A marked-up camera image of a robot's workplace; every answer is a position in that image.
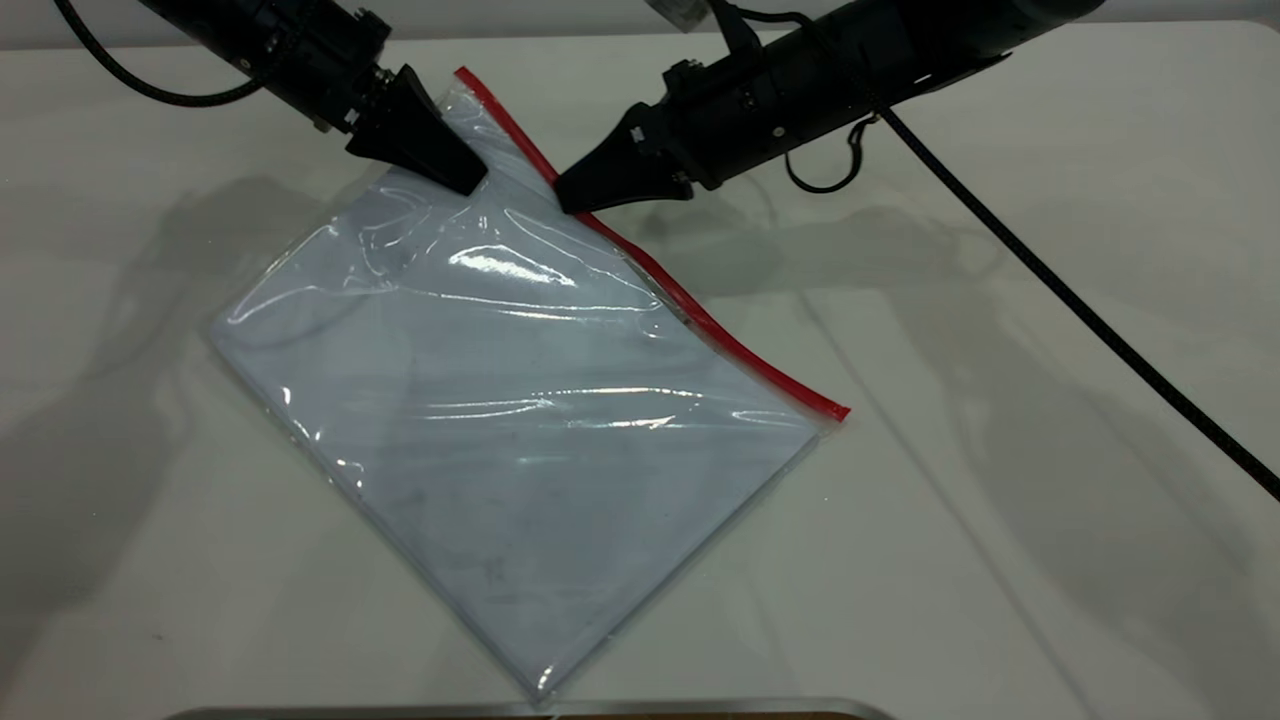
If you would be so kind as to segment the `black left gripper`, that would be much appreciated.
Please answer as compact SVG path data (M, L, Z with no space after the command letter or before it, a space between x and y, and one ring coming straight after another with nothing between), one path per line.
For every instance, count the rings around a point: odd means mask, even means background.
M485 161L444 120L417 73L379 65L390 27L358 8L250 8L239 68L323 128L346 151L410 170L462 196Z

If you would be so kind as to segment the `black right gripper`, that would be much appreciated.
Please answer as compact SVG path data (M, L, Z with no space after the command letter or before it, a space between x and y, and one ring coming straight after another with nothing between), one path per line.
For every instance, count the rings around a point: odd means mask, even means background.
M901 20L813 20L769 44L745 20L721 33L723 58L669 67L658 101L556 179L564 213L689 201L841 127L858 137L906 81Z

